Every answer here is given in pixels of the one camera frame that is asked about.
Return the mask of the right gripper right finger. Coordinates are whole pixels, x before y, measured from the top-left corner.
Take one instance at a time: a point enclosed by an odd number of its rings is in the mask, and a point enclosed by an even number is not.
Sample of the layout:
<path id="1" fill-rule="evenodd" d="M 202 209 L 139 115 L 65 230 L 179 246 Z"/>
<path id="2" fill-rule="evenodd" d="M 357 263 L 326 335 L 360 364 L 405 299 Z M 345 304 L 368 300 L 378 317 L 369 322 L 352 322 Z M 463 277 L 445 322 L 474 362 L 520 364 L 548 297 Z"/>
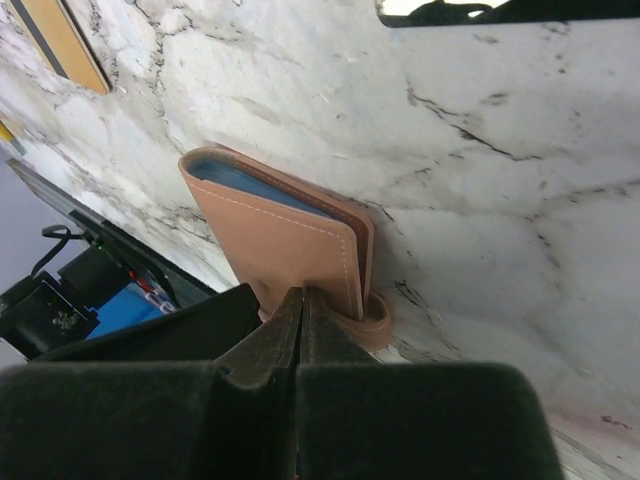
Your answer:
<path id="1" fill-rule="evenodd" d="M 562 477 L 536 392 L 517 369 L 379 363 L 312 288 L 302 327 L 295 420 L 303 478 Z"/>

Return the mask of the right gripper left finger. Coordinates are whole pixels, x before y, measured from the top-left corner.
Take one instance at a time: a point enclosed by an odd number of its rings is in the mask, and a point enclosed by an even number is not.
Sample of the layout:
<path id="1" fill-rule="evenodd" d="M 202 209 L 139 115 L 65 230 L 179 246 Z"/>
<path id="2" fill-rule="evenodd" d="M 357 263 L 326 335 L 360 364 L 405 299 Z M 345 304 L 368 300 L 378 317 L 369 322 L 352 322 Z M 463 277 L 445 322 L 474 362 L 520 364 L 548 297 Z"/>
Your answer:
<path id="1" fill-rule="evenodd" d="M 291 479 L 303 292 L 215 360 L 38 362 L 1 375 L 5 479 Z"/>

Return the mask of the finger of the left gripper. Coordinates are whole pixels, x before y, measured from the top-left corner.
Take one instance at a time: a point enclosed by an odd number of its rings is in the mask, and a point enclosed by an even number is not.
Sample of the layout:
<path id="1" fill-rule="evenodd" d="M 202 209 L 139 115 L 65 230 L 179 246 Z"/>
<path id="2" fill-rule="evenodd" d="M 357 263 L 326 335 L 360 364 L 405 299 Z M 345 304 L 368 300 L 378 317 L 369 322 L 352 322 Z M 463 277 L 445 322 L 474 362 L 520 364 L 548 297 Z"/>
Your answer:
<path id="1" fill-rule="evenodd" d="M 65 345 L 38 362 L 215 360 L 261 325 L 259 302 L 247 284 L 170 315 Z"/>

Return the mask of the pink leather card holder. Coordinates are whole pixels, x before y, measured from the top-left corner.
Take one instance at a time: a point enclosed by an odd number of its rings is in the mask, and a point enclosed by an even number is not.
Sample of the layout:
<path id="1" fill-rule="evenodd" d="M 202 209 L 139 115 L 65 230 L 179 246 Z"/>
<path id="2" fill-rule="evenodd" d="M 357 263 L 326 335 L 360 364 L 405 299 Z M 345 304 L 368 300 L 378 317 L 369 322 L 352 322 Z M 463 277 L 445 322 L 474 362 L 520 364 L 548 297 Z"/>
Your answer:
<path id="1" fill-rule="evenodd" d="M 272 313 L 292 287 L 314 287 L 366 350 L 390 343 L 390 308 L 371 288 L 375 227 L 363 208 L 225 146 L 191 150 L 178 166 L 263 311 Z"/>

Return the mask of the gold credit card stack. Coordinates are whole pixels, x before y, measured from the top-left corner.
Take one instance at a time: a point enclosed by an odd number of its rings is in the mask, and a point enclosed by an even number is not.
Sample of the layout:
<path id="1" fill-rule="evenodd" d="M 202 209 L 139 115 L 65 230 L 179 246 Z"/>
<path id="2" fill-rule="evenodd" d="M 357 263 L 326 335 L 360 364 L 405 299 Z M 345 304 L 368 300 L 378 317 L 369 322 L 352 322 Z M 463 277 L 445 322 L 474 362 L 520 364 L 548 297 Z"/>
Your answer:
<path id="1" fill-rule="evenodd" d="M 58 76 L 106 95 L 110 85 L 64 1 L 8 1 L 45 64 Z"/>

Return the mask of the black VIP card stack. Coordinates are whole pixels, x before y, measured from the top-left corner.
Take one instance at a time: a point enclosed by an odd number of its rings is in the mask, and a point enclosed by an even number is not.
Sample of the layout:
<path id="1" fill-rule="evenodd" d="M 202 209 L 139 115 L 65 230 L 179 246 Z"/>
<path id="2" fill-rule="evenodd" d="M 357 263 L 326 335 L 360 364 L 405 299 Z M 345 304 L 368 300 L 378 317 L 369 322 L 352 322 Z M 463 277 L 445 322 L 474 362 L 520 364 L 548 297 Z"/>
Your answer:
<path id="1" fill-rule="evenodd" d="M 376 13 L 389 28 L 470 26 L 511 23 L 637 18 L 639 2 L 629 1 L 379 1 Z"/>

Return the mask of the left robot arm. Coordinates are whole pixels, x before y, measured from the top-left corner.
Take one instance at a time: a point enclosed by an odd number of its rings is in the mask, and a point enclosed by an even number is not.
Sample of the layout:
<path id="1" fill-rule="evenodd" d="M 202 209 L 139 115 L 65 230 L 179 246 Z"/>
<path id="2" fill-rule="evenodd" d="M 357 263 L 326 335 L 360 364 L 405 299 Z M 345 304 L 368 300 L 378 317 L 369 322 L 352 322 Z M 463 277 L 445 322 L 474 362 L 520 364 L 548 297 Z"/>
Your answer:
<path id="1" fill-rule="evenodd" d="M 79 236 L 64 225 L 42 235 L 54 247 L 1 294 L 1 337 L 28 360 L 214 360 L 260 324 L 248 286 L 182 304 L 159 266 L 120 242 L 96 239 L 52 276 L 47 264 Z"/>

